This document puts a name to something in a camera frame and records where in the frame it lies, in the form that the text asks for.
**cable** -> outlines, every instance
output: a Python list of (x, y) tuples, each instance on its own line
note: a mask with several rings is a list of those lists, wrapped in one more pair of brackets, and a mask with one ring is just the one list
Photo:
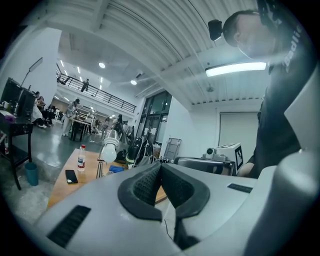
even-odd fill
[(171, 238), (171, 236), (169, 235), (168, 233), (168, 226), (167, 226), (167, 222), (166, 220), (164, 219), (164, 223), (165, 223), (165, 229), (166, 229), (166, 233), (168, 234), (168, 236)]

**white device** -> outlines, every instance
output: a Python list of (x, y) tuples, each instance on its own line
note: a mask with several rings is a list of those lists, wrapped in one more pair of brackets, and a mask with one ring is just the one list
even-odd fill
[(221, 145), (216, 147), (215, 151), (217, 155), (224, 155), (228, 161), (235, 162), (235, 172), (238, 174), (239, 169), (244, 164), (241, 143)]

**desk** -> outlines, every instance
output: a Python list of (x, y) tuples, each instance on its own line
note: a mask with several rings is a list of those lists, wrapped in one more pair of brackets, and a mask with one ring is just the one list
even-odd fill
[[(31, 157), (31, 134), (33, 132), (34, 125), (24, 117), (17, 117), (15, 122), (9, 122), (5, 120), (5, 116), (0, 113), (0, 130), (6, 134), (8, 138), (9, 154), (5, 153), (4, 142), (0, 145), (1, 155), (11, 163), (11, 170), (13, 173), (14, 181), (19, 190), (21, 190), (16, 168), (29, 159), (32, 162)], [(21, 150), (20, 148), (12, 144), (12, 138), (20, 135), (28, 135), (28, 152)]]
[[(48, 201), (47, 208), (55, 205), (56, 203), (63, 200), (66, 196), (81, 188), (84, 184), (93, 181), (96, 179), (97, 170), (98, 170), (98, 156), (99, 153), (96, 152), (85, 152), (85, 170), (84, 173), (79, 173), (77, 171), (78, 164), (78, 153), (79, 149), (75, 149), (64, 167), (62, 168), (51, 193), (51, 196)], [(119, 166), (126, 167), (124, 164), (113, 162), (112, 164), (106, 164), (105, 162), (102, 165), (103, 175), (106, 175), (109, 172), (110, 166)], [(78, 183), (68, 184), (66, 179), (66, 170), (74, 170)], [(158, 194), (156, 195), (156, 202), (159, 203), (162, 200), (166, 199), (167, 196), (162, 187), (160, 187)]]
[(71, 119), (71, 120), (72, 120), (72, 125), (71, 125), (70, 140), (75, 141), (75, 139), (76, 139), (77, 129), (79, 128), (78, 125), (74, 124), (76, 122), (77, 124), (82, 124), (83, 125), (83, 127), (81, 129), (81, 135), (80, 135), (80, 141), (82, 141), (82, 137), (83, 137), (84, 132), (85, 132), (85, 127), (86, 126), (90, 126), (91, 124), (86, 122), (86, 121), (80, 121), (80, 120), (77, 120), (77, 119)]

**wooden table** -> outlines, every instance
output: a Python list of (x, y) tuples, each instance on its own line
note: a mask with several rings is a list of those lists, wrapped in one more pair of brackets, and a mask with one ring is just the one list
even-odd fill
[[(51, 196), (48, 201), (47, 208), (50, 208), (54, 204), (63, 200), (66, 196), (71, 194), (72, 192), (76, 191), (77, 189), (81, 188), (84, 184), (93, 181), (96, 179), (97, 170), (98, 170), (98, 156), (99, 153), (96, 152), (85, 152), (85, 170), (83, 173), (79, 173), (77, 171), (78, 166), (78, 153), (79, 149), (75, 149), (71, 156), (69, 157), (68, 161), (65, 163), (64, 167), (62, 168), (51, 193)], [(102, 165), (102, 173), (106, 175), (109, 172), (110, 166), (119, 166), (124, 167), (125, 169), (127, 166), (125, 164), (113, 162), (111, 164), (106, 164), (105, 162)], [(68, 184), (66, 179), (66, 170), (74, 170), (75, 175), (77, 177), (78, 183), (76, 184)], [(159, 203), (166, 199), (166, 193), (164, 192), (163, 188), (160, 187), (157, 195), (155, 203)]]

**balcony railing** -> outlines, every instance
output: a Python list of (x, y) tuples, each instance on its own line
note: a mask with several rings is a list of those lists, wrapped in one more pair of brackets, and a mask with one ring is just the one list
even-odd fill
[[(61, 73), (61, 70), (59, 69), (59, 66), (56, 65), (56, 81), (62, 85), (65, 85), (69, 88), (75, 89), (75, 90), (81, 90), (84, 83), (79, 81), (78, 79), (65, 75)], [(113, 96), (104, 90), (100, 90), (92, 85), (89, 84), (88, 88), (83, 91), (84, 94), (87, 94), (88, 96), (94, 97), (98, 100), (101, 100), (105, 103), (108, 103), (110, 105), (113, 105), (115, 107), (118, 107), (120, 109), (126, 110), (130, 113), (135, 112), (136, 106), (124, 101), (116, 96)]]

